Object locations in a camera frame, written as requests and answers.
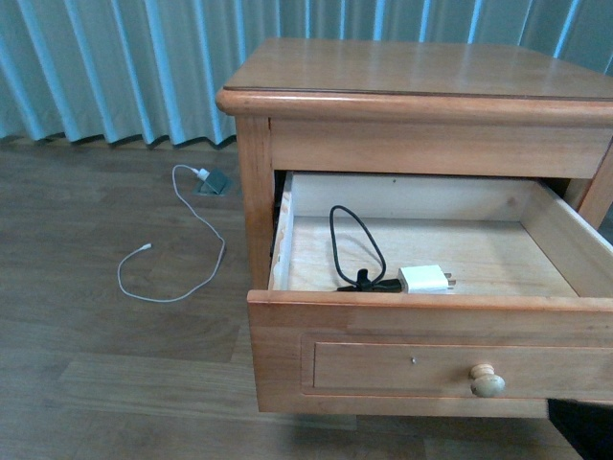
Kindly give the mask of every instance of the lower drawer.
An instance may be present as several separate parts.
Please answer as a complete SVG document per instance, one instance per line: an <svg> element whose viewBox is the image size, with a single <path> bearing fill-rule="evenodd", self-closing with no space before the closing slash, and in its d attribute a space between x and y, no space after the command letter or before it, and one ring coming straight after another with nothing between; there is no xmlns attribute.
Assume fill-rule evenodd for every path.
<svg viewBox="0 0 613 460"><path fill-rule="evenodd" d="M613 400L613 349L417 345L347 338L303 339L305 394L470 398L475 381L470 371L486 363L499 377L494 391L505 398Z"/></svg>
<svg viewBox="0 0 613 460"><path fill-rule="evenodd" d="M386 278L435 264L454 289L336 292L333 204L365 219ZM361 230L337 229L346 271L377 273ZM262 411L547 417L549 398L613 403L613 248L534 181L290 176L269 290L248 303ZM479 386L498 380L475 382L475 366L504 390Z"/></svg>

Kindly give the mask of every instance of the nightstand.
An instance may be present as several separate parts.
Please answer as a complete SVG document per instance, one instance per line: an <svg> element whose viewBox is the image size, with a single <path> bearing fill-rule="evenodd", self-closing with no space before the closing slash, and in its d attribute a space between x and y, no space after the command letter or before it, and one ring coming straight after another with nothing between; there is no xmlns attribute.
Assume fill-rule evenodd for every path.
<svg viewBox="0 0 613 460"><path fill-rule="evenodd" d="M613 402L613 249L593 228L613 201L613 79L518 47L272 39L217 103L237 121L261 410ZM438 264L456 288L334 292L333 204L369 222L388 277ZM344 232L341 260L376 271Z"/></svg>

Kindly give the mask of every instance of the wooden knob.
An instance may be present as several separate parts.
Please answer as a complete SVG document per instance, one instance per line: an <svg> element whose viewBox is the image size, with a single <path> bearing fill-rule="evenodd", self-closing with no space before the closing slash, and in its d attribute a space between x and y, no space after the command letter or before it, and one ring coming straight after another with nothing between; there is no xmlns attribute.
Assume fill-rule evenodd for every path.
<svg viewBox="0 0 613 460"><path fill-rule="evenodd" d="M479 398L493 398L505 390L505 380L494 374L489 364L479 364L470 370L470 391Z"/></svg>

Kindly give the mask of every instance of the light blue curtain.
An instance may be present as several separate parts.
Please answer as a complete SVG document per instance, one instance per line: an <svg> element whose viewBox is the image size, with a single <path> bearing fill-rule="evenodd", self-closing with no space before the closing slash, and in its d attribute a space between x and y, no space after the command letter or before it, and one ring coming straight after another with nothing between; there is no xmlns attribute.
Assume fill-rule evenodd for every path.
<svg viewBox="0 0 613 460"><path fill-rule="evenodd" d="M270 36L507 43L613 75L610 0L0 0L0 137L220 143L215 93Z"/></svg>

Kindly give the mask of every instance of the white charger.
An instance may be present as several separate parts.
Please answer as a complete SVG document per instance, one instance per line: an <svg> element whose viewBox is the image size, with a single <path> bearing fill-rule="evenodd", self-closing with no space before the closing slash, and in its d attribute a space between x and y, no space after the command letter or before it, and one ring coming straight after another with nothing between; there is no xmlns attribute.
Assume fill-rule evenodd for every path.
<svg viewBox="0 0 613 460"><path fill-rule="evenodd" d="M447 290L455 284L438 265L404 266L398 270L398 279L405 293Z"/></svg>

